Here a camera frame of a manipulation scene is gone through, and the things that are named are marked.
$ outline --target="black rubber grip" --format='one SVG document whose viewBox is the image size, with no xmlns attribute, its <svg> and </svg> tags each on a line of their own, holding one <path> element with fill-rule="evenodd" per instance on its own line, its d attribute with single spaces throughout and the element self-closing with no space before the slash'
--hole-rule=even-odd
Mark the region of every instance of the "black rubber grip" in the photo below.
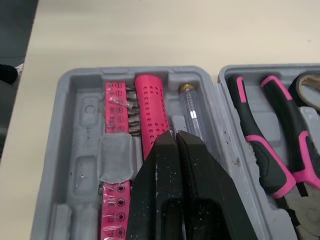
<svg viewBox="0 0 320 240">
<path fill-rule="evenodd" d="M 243 135 L 253 148 L 259 166 L 259 182 L 274 198 L 281 198 L 295 185 L 295 181 L 282 161 L 261 133 L 250 110 L 245 85 L 241 76 L 231 77 L 228 89 L 236 108 Z"/>
<path fill-rule="evenodd" d="M 263 79 L 261 87 L 284 130 L 291 172 L 296 173 L 305 170 L 308 167 L 306 162 L 308 157 L 306 155 L 309 155 L 312 171 L 319 178 L 320 156 L 309 137 L 305 120 L 290 93 L 275 76 Z"/>
</svg>

